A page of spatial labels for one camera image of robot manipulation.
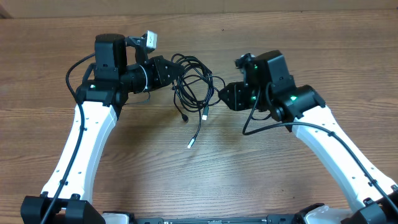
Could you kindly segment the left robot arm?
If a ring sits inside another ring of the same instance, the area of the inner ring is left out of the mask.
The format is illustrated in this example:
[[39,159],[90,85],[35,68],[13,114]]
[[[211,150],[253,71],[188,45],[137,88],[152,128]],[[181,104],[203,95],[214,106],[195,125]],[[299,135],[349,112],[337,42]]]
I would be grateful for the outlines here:
[[94,58],[70,92],[76,102],[70,134],[60,160],[39,196],[21,205],[24,223],[133,223],[125,212],[98,212],[92,205],[93,186],[104,145],[116,126],[130,93],[150,93],[170,85],[183,67],[162,56],[149,58],[157,34],[141,37],[100,34]]

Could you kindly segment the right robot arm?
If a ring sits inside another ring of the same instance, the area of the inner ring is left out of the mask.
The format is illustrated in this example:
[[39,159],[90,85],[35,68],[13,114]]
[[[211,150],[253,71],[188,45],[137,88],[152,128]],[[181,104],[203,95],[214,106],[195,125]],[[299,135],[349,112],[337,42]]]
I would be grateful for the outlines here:
[[233,111],[268,111],[274,124],[252,131],[285,127],[306,144],[334,178],[347,209],[315,203],[278,223],[397,223],[397,183],[381,172],[339,126],[325,100],[309,85],[297,87],[278,50],[250,53],[235,61],[241,82],[226,85],[218,96]]

